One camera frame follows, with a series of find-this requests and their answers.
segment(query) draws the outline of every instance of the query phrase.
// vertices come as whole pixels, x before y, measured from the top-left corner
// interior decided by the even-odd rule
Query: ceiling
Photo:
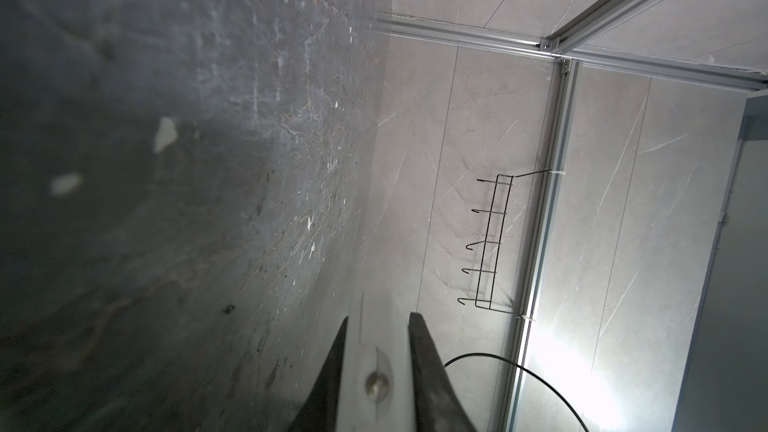
[[[596,0],[392,0],[397,14],[548,36]],[[664,0],[591,45],[768,70],[768,0]]]

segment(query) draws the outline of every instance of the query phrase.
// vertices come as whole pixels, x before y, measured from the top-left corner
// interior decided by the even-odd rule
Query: concrete wall
[[[768,430],[768,96],[746,102],[742,139],[675,432]]]
[[[285,429],[356,282],[390,4],[0,1],[0,428]]]

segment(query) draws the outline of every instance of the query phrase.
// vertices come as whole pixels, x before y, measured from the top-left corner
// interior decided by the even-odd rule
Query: bright light
[[[591,365],[571,349],[547,334],[532,334],[535,363],[552,387],[584,416],[603,429],[621,426],[621,416],[613,396],[602,380],[591,373]]]

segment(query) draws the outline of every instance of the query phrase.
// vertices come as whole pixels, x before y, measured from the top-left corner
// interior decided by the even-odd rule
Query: metal screw
[[[366,393],[368,398],[376,403],[386,399],[389,395],[389,379],[379,372],[371,372],[366,379]]]

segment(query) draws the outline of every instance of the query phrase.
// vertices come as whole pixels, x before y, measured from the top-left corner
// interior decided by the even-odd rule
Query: rough concrete surface
[[[284,430],[346,316],[391,0],[0,0],[0,427]]]

